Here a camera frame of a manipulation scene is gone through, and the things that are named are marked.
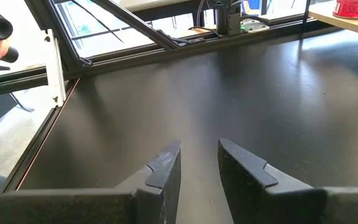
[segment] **black tabletop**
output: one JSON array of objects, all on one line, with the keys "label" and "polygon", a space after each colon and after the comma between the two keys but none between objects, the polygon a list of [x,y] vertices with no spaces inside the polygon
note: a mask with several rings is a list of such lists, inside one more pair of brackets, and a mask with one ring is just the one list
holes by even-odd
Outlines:
[{"label": "black tabletop", "polygon": [[358,186],[358,34],[265,41],[84,78],[21,189],[114,187],[181,139],[177,223],[231,223],[219,138],[312,186]]}]

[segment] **black handle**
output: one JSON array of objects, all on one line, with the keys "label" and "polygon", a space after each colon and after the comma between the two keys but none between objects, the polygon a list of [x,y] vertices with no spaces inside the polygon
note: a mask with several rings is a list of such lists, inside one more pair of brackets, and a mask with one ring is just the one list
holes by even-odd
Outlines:
[{"label": "black handle", "polygon": [[0,60],[4,62],[13,63],[19,58],[19,53],[13,47],[9,47],[5,56],[3,56]]}]

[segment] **red container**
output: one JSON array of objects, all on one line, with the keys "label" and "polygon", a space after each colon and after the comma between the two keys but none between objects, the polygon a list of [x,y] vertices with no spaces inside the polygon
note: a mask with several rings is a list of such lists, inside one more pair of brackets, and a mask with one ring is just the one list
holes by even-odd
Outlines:
[{"label": "red container", "polygon": [[358,0],[337,0],[334,16],[346,19],[358,19]]}]

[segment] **wooden shelf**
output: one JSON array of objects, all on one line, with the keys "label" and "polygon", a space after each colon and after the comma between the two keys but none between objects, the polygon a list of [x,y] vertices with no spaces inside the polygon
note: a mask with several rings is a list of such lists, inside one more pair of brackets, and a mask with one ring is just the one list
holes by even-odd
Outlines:
[{"label": "wooden shelf", "polygon": [[358,32],[358,19],[340,19],[333,16],[336,1],[315,4],[309,8],[309,16],[328,24]]}]

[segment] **white bracket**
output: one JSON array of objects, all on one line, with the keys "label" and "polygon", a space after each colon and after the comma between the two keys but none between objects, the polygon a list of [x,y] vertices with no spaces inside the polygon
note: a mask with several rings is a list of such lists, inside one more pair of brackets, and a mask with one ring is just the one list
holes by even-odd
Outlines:
[{"label": "white bracket", "polygon": [[52,94],[52,107],[61,107],[66,100],[66,89],[58,40],[55,38],[51,29],[43,30],[42,33],[44,52],[46,55],[48,86]]}]

